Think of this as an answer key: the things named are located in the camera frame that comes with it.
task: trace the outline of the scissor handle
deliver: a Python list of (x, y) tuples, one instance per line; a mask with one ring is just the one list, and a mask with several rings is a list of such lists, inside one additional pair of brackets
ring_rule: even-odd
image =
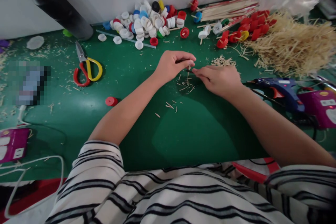
[[(97, 74), (97, 76), (95, 78), (92, 78), (90, 61), (93, 62), (93, 63), (95, 63), (98, 66), (98, 74)], [(96, 61), (96, 60), (94, 60), (92, 58), (89, 58), (89, 57), (87, 57), (87, 60), (85, 62), (86, 62), (86, 68), (87, 68), (87, 72), (88, 72), (88, 75), (89, 75), (89, 79), (91, 81), (97, 81), (97, 80), (99, 80), (100, 77), (103, 74), (103, 68), (102, 68), (101, 64), (98, 61)]]
[(80, 66), (81, 70), (83, 71), (83, 74), (85, 75), (86, 82), (85, 83), (80, 83), (78, 81), (78, 71), (79, 71), (78, 68), (76, 68), (74, 73), (73, 73), (73, 79), (74, 79), (73, 81), (76, 83), (77, 86), (81, 86), (81, 87), (88, 86), (90, 84), (90, 79), (88, 77), (88, 73), (86, 72), (86, 70), (84, 68), (83, 62), (79, 63), (79, 66)]

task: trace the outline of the green table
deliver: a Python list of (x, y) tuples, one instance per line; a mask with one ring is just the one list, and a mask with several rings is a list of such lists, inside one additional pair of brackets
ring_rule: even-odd
[[(12, 46), (6, 51), (6, 64), (11, 61), (39, 61), (41, 65), (51, 66), (51, 76), (42, 104), (29, 108), (24, 118), (33, 124), (30, 128), (34, 130), (34, 135), (28, 141), (26, 157), (20, 162), (61, 155), (65, 159), (67, 176), (83, 143), (98, 121), (111, 109), (105, 105), (105, 99), (108, 96), (125, 98), (153, 73), (165, 50), (184, 50), (194, 54), (198, 68), (210, 64), (213, 58), (222, 54), (225, 58), (231, 57), (237, 62), (242, 81), (262, 76), (274, 77), (253, 66), (257, 57), (247, 61), (239, 57), (232, 48), (216, 48), (217, 40), (213, 33), (200, 45), (197, 37), (200, 29), (196, 28), (190, 14), (187, 10), (185, 26), (190, 30), (189, 37), (182, 39), (180, 31), (172, 31), (167, 38), (159, 40), (157, 49), (144, 47), (139, 51), (128, 41), (115, 45), (112, 37), (100, 42), (98, 33), (89, 41), (81, 42), (86, 54), (99, 61), (104, 69), (99, 81), (84, 88), (77, 87), (72, 81), (74, 69), (79, 64), (73, 37), (63, 36), (62, 31), (45, 33), (44, 45), (35, 51), (26, 48), (30, 37), (13, 40)], [(7, 65), (0, 73), (0, 84), (10, 85), (8, 72)], [(179, 91), (178, 77), (155, 94), (121, 143), (126, 171), (267, 156), (245, 119), (231, 104), (208, 92), (194, 76), (190, 82), (196, 88), (190, 94), (185, 90)], [(181, 73), (181, 79), (186, 77), (186, 72)], [(17, 123), (18, 107), (12, 105), (12, 93), (8, 86), (4, 88), (0, 98), (3, 95), (5, 97), (0, 111), (5, 111), (7, 116), (5, 113), (0, 114), (0, 121), (3, 121), (0, 122), (0, 128), (13, 127)], [(177, 113), (165, 107), (166, 102), (173, 104), (173, 100), (177, 102)], [(313, 131), (308, 130), (307, 133), (312, 135)], [(329, 151), (336, 150), (335, 136), (336, 130), (329, 130), (321, 145)], [(324, 134), (318, 132), (317, 140), (323, 137)], [(31, 169), (27, 171), (24, 180), (60, 177), (60, 162), (56, 159), (39, 161), (25, 167)], [(18, 176), (19, 173), (3, 176), (0, 181), (14, 181)]]

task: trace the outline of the pile of wood shavings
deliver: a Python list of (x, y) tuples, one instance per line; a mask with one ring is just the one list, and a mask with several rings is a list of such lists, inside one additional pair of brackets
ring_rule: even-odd
[(316, 24), (319, 20), (315, 20), (306, 25), (287, 12), (274, 13), (269, 19), (277, 22), (269, 28), (267, 36), (243, 42), (259, 55), (255, 67), (273, 67), (284, 77), (304, 77), (332, 60), (336, 32), (330, 22)]
[(219, 56), (218, 58), (216, 59), (213, 59), (211, 61), (211, 65), (214, 65), (214, 66), (220, 66), (220, 67), (226, 67), (228, 65), (232, 65), (232, 66), (235, 66), (236, 65), (236, 62), (235, 61), (232, 61), (232, 58), (229, 58), (229, 59), (225, 59), (223, 57), (223, 54), (221, 56)]

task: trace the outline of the red and yellow scissors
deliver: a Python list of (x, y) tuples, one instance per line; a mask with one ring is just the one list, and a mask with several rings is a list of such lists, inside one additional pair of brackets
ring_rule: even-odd
[[(83, 71), (83, 74), (86, 77), (86, 82), (80, 83), (78, 81), (78, 71), (79, 71), (78, 68), (76, 68), (73, 73), (73, 79), (74, 79), (73, 81), (77, 84), (77, 86), (85, 87), (85, 86), (88, 86), (91, 81), (97, 81), (100, 79), (103, 73), (103, 68), (98, 61), (91, 59), (84, 54), (84, 51), (78, 41), (76, 41), (76, 51), (77, 51), (77, 55), (79, 59), (79, 67), (81, 68), (81, 70)], [(84, 68), (84, 64), (83, 64), (84, 61), (86, 62), (87, 71)], [(92, 78), (90, 61), (95, 63), (98, 66), (98, 74), (95, 78)]]

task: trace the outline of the black and white striped shirt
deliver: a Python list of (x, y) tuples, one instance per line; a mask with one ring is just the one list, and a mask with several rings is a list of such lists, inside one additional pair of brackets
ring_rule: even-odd
[(330, 167), (284, 167), (265, 184), (204, 166), (125, 173), (119, 147), (94, 140), (72, 165), (47, 224), (327, 223), (335, 211)]

